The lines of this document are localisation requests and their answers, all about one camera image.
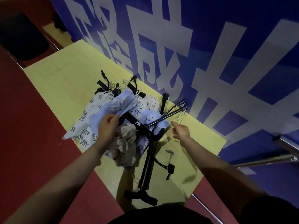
blue fabric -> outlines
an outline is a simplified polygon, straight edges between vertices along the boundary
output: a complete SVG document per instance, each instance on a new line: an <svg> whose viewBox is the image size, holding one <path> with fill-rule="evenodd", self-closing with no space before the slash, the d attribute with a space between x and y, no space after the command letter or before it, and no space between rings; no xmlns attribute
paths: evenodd
<svg viewBox="0 0 299 224"><path fill-rule="evenodd" d="M158 112L154 110L143 109L140 105L138 105L139 103L140 101L138 101L138 99L135 97L135 95L130 89L124 90L116 98L105 103L100 108L99 112L92 114L89 117L89 125L91 127L92 133L98 136L99 123L106 114L122 116L127 111L130 111L130 113L142 124L149 124L162 117L162 115L160 115ZM167 120L159 122L154 134L157 134L161 128L167 127L169 127L169 122ZM149 141L146 137L141 137L139 139L139 141L137 142L137 155L141 156L144 153L144 150L146 149L148 142Z"/></svg>

blue wall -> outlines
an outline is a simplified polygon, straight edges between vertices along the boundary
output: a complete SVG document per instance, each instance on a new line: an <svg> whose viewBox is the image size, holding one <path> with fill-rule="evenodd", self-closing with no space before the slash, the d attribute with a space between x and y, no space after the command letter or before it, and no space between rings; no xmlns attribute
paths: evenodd
<svg viewBox="0 0 299 224"><path fill-rule="evenodd" d="M84 39L227 139L231 164L284 154L299 143L298 0L52 0L74 40ZM254 168L262 187L285 194L297 167Z"/></svg>

person's left hand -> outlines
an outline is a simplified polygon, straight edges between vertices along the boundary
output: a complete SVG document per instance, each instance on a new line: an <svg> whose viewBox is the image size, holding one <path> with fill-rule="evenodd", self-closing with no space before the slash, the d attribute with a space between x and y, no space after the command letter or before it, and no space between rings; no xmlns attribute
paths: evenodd
<svg viewBox="0 0 299 224"><path fill-rule="evenodd" d="M118 125L119 116L107 114L103 117L99 124L99 136L97 143L102 147L107 147L112 142L116 128Z"/></svg>

forearm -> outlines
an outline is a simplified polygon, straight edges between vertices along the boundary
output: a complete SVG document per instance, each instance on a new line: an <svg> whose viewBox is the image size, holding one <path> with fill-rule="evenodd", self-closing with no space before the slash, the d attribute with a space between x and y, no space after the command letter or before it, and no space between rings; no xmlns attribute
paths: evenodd
<svg viewBox="0 0 299 224"><path fill-rule="evenodd" d="M94 143L33 194L5 223L58 223L105 152Z"/></svg>
<svg viewBox="0 0 299 224"><path fill-rule="evenodd" d="M237 219L248 202L265 194L249 177L206 150L191 137L181 140L181 143L220 199Z"/></svg>

chair leg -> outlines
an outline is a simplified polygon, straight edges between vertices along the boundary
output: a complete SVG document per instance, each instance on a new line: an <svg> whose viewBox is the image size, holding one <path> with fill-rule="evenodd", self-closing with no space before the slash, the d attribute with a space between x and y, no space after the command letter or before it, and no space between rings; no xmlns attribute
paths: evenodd
<svg viewBox="0 0 299 224"><path fill-rule="evenodd" d="M44 35L44 37L47 39L47 41L50 43L50 46L57 52L59 51L59 48L47 37Z"/></svg>
<svg viewBox="0 0 299 224"><path fill-rule="evenodd" d="M9 56L10 56L10 58L12 58L13 59L13 61L18 65L18 67L20 68L20 69L24 69L26 66L22 63L22 62L20 62L17 58L15 58L13 55L11 55L10 53L9 53Z"/></svg>

